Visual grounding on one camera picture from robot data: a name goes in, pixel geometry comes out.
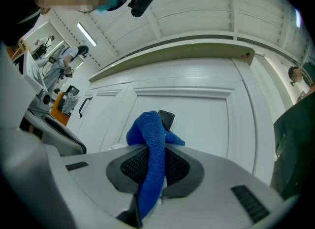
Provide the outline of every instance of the black vent grille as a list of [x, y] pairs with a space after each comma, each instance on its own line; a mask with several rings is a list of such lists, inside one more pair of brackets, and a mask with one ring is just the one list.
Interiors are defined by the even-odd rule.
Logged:
[[86, 167], [86, 166], [89, 166], [86, 162], [79, 162], [76, 164], [66, 165], [65, 167], [67, 168], [68, 171], [71, 171], [71, 170], [75, 170], [75, 169]]
[[165, 176], [170, 186], [182, 180], [189, 173], [190, 165], [181, 157], [165, 149]]
[[134, 182], [141, 184], [148, 173], [149, 148], [121, 164], [121, 171]]
[[245, 185], [235, 186], [231, 190], [254, 223], [269, 215], [267, 209]]

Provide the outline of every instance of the dark green surface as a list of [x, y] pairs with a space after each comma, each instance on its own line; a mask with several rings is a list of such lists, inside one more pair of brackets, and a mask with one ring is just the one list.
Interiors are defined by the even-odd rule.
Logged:
[[315, 93], [284, 113], [274, 129], [278, 159], [271, 186], [287, 199], [300, 193], [315, 158]]

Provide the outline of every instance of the fluorescent light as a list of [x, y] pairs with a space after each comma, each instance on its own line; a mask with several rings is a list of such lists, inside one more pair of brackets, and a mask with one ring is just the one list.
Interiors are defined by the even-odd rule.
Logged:
[[53, 51], [55, 51], [55, 49], [57, 49], [61, 44], [63, 44], [64, 40], [62, 40], [55, 48], [52, 49], [51, 52], [49, 52], [48, 54], [44, 55], [44, 57], [48, 57]]
[[79, 30], [85, 35], [85, 37], [91, 42], [91, 44], [95, 47], [96, 46], [96, 42], [93, 40], [93, 38], [89, 35], [89, 33], [87, 33], [87, 31], [85, 30], [85, 28], [81, 25], [81, 23], [77, 24]]
[[76, 70], [77, 70], [82, 64], [83, 64], [83, 62], [78, 65], [78, 67], [76, 68]]
[[297, 9], [295, 9], [295, 14], [296, 14], [296, 26], [299, 28], [301, 27], [301, 24], [302, 24], [302, 17]]

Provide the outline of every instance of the white shirt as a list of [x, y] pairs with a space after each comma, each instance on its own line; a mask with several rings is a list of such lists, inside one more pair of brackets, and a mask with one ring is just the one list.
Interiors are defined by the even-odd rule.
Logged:
[[33, 47], [31, 48], [31, 50], [30, 50], [30, 52], [31, 53], [33, 53], [35, 50], [37, 50], [39, 47], [40, 47], [40, 45], [42, 45], [42, 44], [46, 44], [46, 46], [49, 46], [48, 48], [47, 48], [47, 51], [46, 51], [46, 53], [49, 53], [49, 49], [50, 49], [50, 46], [51, 46], [51, 39], [49, 39], [48, 37], [43, 37], [43, 38], [41, 38], [41, 39], [39, 39], [38, 40], [38, 44], [37, 45], [33, 45]]
[[75, 57], [78, 54], [78, 52], [79, 52], [78, 47], [71, 47], [71, 48], [68, 48], [64, 53], [61, 53], [58, 59], [62, 67], [64, 67], [63, 60], [66, 56], [70, 55], [72, 57]]

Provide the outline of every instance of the black cable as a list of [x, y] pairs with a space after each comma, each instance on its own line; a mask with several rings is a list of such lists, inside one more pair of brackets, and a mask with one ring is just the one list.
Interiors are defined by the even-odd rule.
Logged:
[[63, 69], [61, 69], [61, 68], [57, 68], [57, 69], [55, 69], [55, 70], [53, 71], [53, 73], [52, 73], [49, 77], [46, 77], [46, 76], [44, 75], [43, 71], [44, 71], [44, 68], [45, 68], [45, 66], [46, 66], [46, 64], [47, 64], [48, 62], [49, 62], [49, 59], [48, 59], [48, 61], [45, 63], [45, 65], [43, 66], [43, 70], [41, 71], [41, 74], [42, 74], [43, 77], [46, 78], [46, 79], [47, 79], [47, 78], [51, 78], [51, 77], [54, 75], [54, 73], [55, 73], [56, 70], [63, 70]]

